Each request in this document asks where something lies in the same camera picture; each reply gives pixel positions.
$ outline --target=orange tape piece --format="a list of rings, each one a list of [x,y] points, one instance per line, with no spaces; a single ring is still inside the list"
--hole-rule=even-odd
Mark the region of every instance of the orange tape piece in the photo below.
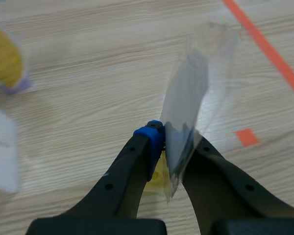
[[[253,133],[251,129],[244,129],[240,131],[234,132],[236,136],[239,138],[239,140],[242,143],[242,146],[248,147],[254,144],[258,144],[259,140]]]
[[[263,34],[233,0],[222,1],[229,8],[236,19],[248,31],[261,51],[279,70],[290,87],[294,90],[294,71],[291,69],[291,67],[284,61],[282,56],[274,49],[274,47],[267,41]]]

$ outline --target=screw hole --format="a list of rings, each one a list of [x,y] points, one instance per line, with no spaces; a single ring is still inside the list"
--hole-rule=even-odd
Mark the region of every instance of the screw hole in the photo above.
[[[107,184],[107,185],[104,186],[104,188],[106,190],[111,190],[111,189],[113,189],[113,184]]]
[[[251,192],[255,191],[255,187],[253,185],[245,185],[245,189]]]

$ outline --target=blue gripper part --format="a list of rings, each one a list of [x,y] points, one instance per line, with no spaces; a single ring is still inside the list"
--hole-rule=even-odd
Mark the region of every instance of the blue gripper part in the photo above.
[[[161,124],[161,131],[151,127],[152,124]],[[161,152],[164,147],[165,142],[165,129],[160,121],[152,120],[148,123],[148,126],[144,126],[134,131],[133,135],[143,135],[147,136],[150,139],[150,173],[149,179],[151,180],[152,175],[155,171],[158,160],[161,156]]]

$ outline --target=white object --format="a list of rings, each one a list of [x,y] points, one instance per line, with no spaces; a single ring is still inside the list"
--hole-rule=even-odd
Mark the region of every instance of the white object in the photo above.
[[[16,126],[0,110],[0,190],[15,193],[17,189]]]

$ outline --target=yellow item in bag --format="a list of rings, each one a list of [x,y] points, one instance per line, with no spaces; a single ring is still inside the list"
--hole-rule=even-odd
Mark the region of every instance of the yellow item in bag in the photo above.
[[[29,80],[24,77],[21,51],[2,31],[0,31],[0,84],[8,94],[29,87]]]

